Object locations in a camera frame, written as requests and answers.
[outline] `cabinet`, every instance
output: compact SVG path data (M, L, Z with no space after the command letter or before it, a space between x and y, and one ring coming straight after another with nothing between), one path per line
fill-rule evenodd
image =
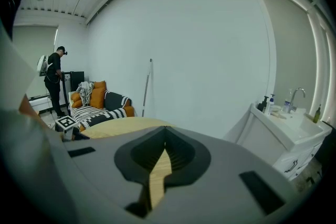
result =
M290 178L294 173L297 173L299 167L302 167L311 160L312 157L310 158L310 156L313 151L313 148L309 148L302 152L285 152L273 165L273 167L281 172L286 178Z
M294 144L280 141L277 128L270 129L263 121L251 113L238 144L263 159L288 180L297 177L319 150L325 136Z

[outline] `sink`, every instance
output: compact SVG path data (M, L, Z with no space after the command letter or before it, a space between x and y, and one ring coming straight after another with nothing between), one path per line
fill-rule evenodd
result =
M286 119L280 119L280 121L293 130L291 134L297 139L318 135L323 132L322 128L313 123L303 114L287 114L286 116Z
M273 115L267 116L254 105L251 106L251 113L258 117L289 151L294 147L306 147L307 144L313 144L319 140L321 136L327 136L331 133L331 127L321 121L313 123L304 115L305 111L297 109L296 112L290 114L280 112L279 114L283 117L278 118Z

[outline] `bathroom vanity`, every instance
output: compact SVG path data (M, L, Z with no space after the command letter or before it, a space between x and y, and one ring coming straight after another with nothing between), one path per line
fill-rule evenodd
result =
M305 169L332 129L321 121L313 123L304 110L280 115L285 119L267 116L252 104L237 143L292 180Z

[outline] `man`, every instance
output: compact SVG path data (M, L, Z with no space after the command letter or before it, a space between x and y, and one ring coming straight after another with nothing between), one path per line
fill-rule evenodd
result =
M60 80L62 79L61 58L64 54L67 55L68 53L63 46L60 46L56 52L49 56L48 65L50 66L44 78L44 83L50 93L51 103L57 113L58 119L65 116L59 106Z

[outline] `black pants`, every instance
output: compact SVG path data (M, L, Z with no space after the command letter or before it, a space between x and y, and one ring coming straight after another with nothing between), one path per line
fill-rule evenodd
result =
M55 109L57 116L62 116L63 112L61 111L61 107L59 106L59 92L60 92L59 82L52 83L50 81L45 81L44 83L50 93L52 107Z

